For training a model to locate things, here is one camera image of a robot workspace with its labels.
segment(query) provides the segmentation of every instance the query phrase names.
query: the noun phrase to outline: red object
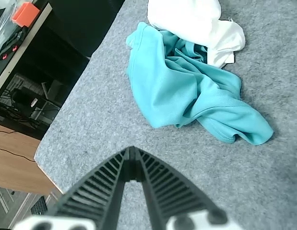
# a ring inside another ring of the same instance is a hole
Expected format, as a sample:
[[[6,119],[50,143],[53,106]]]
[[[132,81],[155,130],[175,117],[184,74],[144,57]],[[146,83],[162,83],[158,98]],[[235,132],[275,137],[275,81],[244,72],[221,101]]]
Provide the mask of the red object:
[[[38,13],[39,9],[35,5],[25,2],[13,15],[12,21],[20,27],[30,27]]]
[[[18,49],[18,46],[14,46],[14,48],[12,49],[13,52],[15,52]]]

